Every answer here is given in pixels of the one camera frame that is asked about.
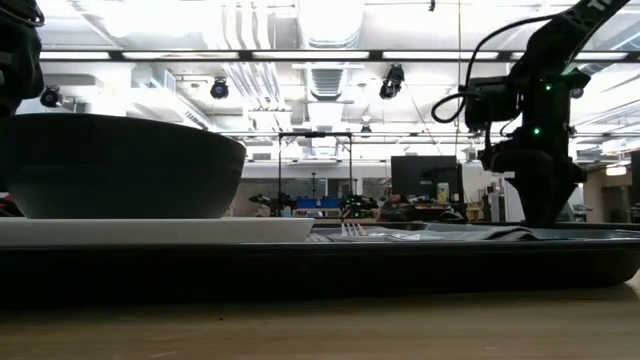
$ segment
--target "person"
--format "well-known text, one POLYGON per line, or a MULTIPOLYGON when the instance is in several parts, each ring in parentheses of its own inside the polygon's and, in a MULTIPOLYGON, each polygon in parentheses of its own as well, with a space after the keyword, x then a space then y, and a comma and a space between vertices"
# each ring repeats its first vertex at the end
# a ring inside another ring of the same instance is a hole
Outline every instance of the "person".
POLYGON ((394 221, 406 221, 406 215, 402 211, 402 204, 406 203, 407 199, 402 194, 391 191, 389 200, 385 201, 380 208, 376 221, 379 222, 394 222, 394 221))

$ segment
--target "white plate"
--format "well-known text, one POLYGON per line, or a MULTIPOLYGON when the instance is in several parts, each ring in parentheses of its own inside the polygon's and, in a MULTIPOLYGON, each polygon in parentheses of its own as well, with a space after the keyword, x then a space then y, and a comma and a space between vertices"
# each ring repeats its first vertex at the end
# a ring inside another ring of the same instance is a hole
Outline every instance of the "white plate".
POLYGON ((32 220, 0 218, 0 247, 304 242, 313 219, 32 220))

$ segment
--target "spotlight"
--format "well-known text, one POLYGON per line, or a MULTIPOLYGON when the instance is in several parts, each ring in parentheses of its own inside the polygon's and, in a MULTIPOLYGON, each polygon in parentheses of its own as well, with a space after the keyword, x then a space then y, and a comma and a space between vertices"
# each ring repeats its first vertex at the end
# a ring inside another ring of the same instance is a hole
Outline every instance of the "spotlight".
POLYGON ((387 75, 382 80, 382 87, 380 88, 380 98, 393 99, 398 95, 402 89, 402 82, 404 81, 404 70, 402 65, 393 64, 389 68, 387 75))
POLYGON ((47 86, 40 96, 40 104, 48 108, 57 108, 62 106, 62 95, 58 86, 47 86))
POLYGON ((572 99, 580 99, 584 95, 584 89, 573 89, 571 90, 571 98, 572 99))
POLYGON ((211 97, 216 100, 222 100, 229 96, 229 87, 227 86, 227 79, 216 78, 213 86, 211 87, 211 97))

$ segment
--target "blue object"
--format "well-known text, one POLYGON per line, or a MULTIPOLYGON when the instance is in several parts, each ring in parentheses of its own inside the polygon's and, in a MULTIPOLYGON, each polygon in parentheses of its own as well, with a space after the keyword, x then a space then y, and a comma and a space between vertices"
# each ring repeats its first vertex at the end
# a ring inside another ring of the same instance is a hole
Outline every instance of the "blue object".
POLYGON ((318 207, 316 199, 298 199, 298 209, 315 209, 318 207))
POLYGON ((338 209, 340 208, 340 199, 322 199, 320 200, 321 208, 323 209, 338 209))

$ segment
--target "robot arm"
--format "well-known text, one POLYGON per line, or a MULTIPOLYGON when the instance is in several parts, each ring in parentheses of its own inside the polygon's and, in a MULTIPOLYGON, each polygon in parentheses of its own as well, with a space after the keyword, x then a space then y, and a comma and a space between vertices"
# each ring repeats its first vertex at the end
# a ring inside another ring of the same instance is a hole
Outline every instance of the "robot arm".
POLYGON ((581 0, 536 31, 509 79, 557 76, 573 61, 593 34, 629 0, 581 0))
POLYGON ((513 172, 508 181, 518 190, 526 222, 555 222, 564 204, 586 175, 569 157, 571 92, 590 77, 573 70, 563 74, 584 44, 629 0, 580 0, 551 17, 527 43, 520 60, 503 77, 470 79, 465 122, 485 131, 480 159, 493 172, 513 172), (493 122, 522 114, 522 126, 510 139, 491 145, 493 122))

